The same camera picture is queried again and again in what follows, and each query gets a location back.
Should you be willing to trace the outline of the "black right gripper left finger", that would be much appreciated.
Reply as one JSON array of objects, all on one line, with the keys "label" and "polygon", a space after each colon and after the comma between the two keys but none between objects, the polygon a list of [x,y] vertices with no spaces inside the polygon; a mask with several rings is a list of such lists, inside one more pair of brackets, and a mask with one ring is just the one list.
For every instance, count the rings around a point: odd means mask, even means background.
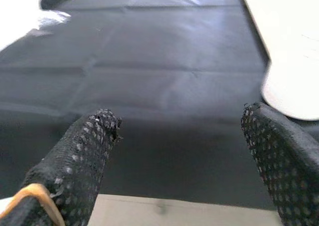
[{"label": "black right gripper left finger", "polygon": [[121,119],[99,109],[77,119],[31,167],[0,215],[3,226],[86,226]]}]

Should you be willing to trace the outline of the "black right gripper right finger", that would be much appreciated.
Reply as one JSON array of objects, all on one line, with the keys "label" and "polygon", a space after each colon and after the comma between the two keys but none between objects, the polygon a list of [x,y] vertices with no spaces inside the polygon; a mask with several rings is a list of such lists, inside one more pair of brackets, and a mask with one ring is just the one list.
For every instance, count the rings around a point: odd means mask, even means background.
[{"label": "black right gripper right finger", "polygon": [[319,143],[263,102],[244,105],[241,130],[284,226],[319,224]]}]

